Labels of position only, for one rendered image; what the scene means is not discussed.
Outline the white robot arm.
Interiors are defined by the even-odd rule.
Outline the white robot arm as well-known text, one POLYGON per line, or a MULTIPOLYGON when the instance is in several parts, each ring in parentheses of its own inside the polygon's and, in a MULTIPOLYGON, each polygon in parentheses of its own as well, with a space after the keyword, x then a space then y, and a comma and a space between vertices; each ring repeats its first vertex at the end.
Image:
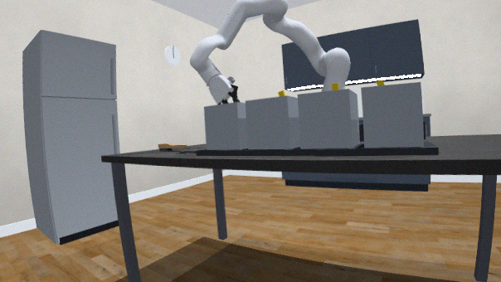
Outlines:
POLYGON ((191 66, 202 77, 206 86, 209 86, 212 78, 221 75, 209 59, 212 51, 216 48, 227 49, 248 17, 263 14, 263 22, 270 30, 287 36, 304 52, 313 68, 321 76, 326 76, 322 91, 332 90, 332 84, 336 83, 340 90, 345 90, 350 71, 348 53, 342 48, 334 48, 326 53, 319 45, 317 37, 304 24, 285 17, 287 9, 286 0, 237 0, 216 35, 203 39, 190 58, 191 66))

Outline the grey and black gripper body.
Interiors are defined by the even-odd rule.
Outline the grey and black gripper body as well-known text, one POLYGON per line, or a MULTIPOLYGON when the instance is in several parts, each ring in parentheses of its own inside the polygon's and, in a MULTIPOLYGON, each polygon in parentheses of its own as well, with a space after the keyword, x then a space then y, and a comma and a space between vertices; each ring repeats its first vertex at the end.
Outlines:
POLYGON ((212 78, 209 82, 209 90, 213 99, 219 104, 222 100, 229 100, 229 91, 233 92, 231 82, 223 75, 218 75, 212 78), (220 79, 220 80, 219 80, 220 79))

